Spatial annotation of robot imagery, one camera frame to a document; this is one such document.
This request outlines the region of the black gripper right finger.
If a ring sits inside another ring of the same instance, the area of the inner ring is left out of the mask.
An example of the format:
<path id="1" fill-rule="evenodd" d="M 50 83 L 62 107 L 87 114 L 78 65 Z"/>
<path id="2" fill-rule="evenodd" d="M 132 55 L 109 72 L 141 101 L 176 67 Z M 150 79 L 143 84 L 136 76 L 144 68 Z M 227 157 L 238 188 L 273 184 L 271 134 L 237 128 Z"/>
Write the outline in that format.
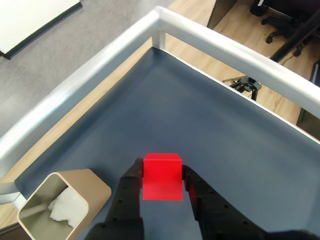
<path id="1" fill-rule="evenodd" d="M 187 165 L 182 166 L 182 179 L 204 240 L 267 238 L 265 230 L 245 217 Z"/>

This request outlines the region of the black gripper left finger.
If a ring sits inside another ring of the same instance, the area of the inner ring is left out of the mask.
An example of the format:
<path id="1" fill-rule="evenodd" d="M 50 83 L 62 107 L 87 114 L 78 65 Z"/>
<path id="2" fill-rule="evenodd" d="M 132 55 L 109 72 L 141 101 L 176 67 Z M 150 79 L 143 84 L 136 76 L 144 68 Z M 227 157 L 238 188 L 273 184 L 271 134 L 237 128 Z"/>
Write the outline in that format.
<path id="1" fill-rule="evenodd" d="M 87 240 L 143 240 L 144 222 L 140 215 L 140 190 L 143 186 L 143 159 L 122 175 L 111 207 L 102 223 L 92 227 Z"/>

